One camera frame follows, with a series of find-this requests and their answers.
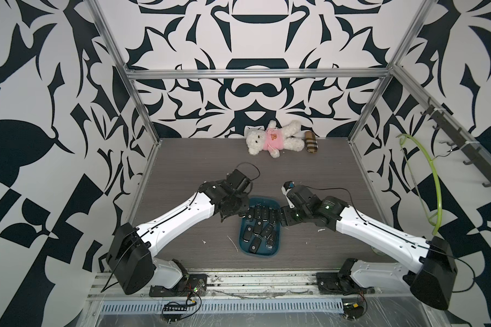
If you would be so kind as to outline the black VW key fob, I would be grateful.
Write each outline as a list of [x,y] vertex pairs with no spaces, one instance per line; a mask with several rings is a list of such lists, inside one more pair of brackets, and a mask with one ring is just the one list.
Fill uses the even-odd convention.
[[249,243],[254,237],[253,230],[254,230],[253,226],[247,225],[242,234],[242,241],[244,241],[245,243]]
[[255,220],[255,207],[250,207],[245,216],[247,222],[253,222]]
[[264,239],[268,239],[273,231],[274,227],[271,224],[267,224],[260,233],[260,236]]

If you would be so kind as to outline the black chrome smart key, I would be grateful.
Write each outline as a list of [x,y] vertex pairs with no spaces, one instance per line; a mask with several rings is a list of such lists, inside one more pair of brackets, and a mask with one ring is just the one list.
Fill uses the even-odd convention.
[[274,249],[274,247],[276,246],[276,244],[277,244],[276,233],[271,233],[266,240],[265,246],[267,249],[272,251]]

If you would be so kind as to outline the black key fob edge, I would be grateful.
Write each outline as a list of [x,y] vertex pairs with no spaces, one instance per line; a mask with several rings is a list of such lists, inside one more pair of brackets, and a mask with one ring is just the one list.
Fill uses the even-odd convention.
[[255,237],[252,241],[250,241],[250,246],[248,248],[248,251],[250,253],[257,253],[260,246],[261,246],[261,239],[259,237]]

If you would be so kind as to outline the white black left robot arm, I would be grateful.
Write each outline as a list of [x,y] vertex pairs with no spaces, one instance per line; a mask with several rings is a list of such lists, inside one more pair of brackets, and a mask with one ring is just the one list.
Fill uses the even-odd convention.
[[125,223],[115,231],[106,256],[111,270],[101,292],[117,284],[131,295],[146,286],[171,290],[183,283],[187,271],[177,260],[157,259],[171,241],[196,224],[219,214],[221,220],[249,210],[253,180],[238,169],[218,181],[202,183],[185,202],[167,213],[136,227]]

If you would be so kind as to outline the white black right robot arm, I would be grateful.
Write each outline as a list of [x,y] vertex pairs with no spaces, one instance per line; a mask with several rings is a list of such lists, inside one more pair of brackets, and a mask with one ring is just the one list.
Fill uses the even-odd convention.
[[458,269],[446,240],[399,231],[360,213],[350,202],[334,196],[320,199],[312,189],[292,181],[284,183],[282,193],[288,202],[282,208],[283,226],[313,223],[356,238],[395,260],[393,264],[354,261],[348,278],[356,286],[408,289],[429,307],[449,308]]

